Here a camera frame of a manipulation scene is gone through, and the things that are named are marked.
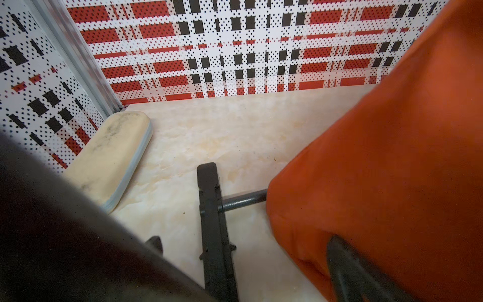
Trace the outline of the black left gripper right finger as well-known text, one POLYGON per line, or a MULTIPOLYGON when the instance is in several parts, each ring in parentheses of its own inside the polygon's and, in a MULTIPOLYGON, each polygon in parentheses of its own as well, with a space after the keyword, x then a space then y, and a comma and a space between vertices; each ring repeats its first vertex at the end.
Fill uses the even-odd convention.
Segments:
POLYGON ((415 301, 337 235, 327 244, 327 264, 337 301, 415 301))

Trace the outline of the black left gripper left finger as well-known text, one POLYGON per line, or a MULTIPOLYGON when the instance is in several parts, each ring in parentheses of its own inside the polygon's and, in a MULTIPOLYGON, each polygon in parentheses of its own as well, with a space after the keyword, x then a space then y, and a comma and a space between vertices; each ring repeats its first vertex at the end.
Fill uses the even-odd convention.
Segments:
POLYGON ((153 236, 146 241, 146 244, 155 249, 159 254, 164 253, 161 238, 159 236, 153 236))

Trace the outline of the dark rust orange bag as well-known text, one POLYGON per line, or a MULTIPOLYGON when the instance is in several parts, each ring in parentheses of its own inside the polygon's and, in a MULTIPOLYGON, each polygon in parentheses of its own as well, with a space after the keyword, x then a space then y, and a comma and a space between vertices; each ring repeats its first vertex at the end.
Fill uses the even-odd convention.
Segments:
POLYGON ((450 1, 270 182, 275 239, 328 300, 338 235, 421 301, 482 300, 482 2, 450 1))

